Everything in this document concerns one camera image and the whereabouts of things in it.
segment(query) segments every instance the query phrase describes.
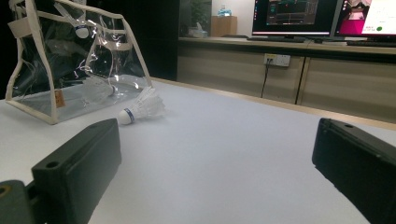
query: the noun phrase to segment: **white table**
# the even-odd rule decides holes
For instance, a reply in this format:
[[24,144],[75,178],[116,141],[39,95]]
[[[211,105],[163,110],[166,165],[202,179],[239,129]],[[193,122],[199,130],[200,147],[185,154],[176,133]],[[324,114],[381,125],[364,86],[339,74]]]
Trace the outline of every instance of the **white table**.
[[[349,119],[394,146],[396,126],[154,85],[167,113],[120,126],[123,163],[90,223],[367,223],[312,164],[318,121],[323,115]],[[29,183],[31,167],[51,151],[127,105],[51,126],[0,102],[0,181]]]

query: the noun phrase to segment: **shuttlecock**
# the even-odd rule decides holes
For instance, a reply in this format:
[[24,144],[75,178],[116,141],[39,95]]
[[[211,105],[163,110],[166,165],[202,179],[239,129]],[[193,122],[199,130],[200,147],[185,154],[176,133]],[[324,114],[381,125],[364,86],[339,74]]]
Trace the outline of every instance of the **shuttlecock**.
[[130,124],[135,119],[160,116],[164,111],[165,105],[158,92],[154,88],[145,87],[132,105],[119,113],[117,120],[121,124]]
[[59,3],[54,4],[55,8],[58,9],[59,13],[66,18],[66,20],[73,25],[76,31],[76,36],[79,38],[87,38],[90,34],[88,26],[85,24],[85,15],[82,18],[74,19],[69,12]]
[[86,77],[82,83],[84,85],[83,99],[89,104],[101,104],[114,93],[114,87],[99,77]]

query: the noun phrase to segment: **clear plastic bag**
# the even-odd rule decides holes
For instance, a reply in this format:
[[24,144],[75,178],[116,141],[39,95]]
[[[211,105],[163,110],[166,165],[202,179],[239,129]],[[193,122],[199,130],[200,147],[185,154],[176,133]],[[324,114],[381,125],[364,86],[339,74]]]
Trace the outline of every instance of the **clear plastic bag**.
[[54,124],[134,99],[151,86],[119,14],[67,0],[10,0],[19,62],[6,101]]

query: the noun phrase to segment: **monitor screen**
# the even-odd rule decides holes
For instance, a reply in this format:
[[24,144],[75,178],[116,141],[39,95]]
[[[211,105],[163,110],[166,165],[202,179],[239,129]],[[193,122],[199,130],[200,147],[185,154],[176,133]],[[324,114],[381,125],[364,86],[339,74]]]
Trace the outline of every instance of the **monitor screen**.
[[328,36],[338,0],[255,0],[252,35]]
[[335,35],[396,36],[395,0],[342,0]]

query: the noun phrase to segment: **power outlet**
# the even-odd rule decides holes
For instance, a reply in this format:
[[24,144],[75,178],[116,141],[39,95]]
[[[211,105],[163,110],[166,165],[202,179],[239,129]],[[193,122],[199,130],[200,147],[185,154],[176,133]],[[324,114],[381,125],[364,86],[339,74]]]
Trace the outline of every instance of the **power outlet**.
[[290,63],[290,55],[266,53],[264,55],[264,64],[268,63],[275,66],[288,67]]
[[289,67],[290,63],[290,55],[277,55],[276,56],[276,65]]
[[276,54],[265,54],[264,64],[276,65]]

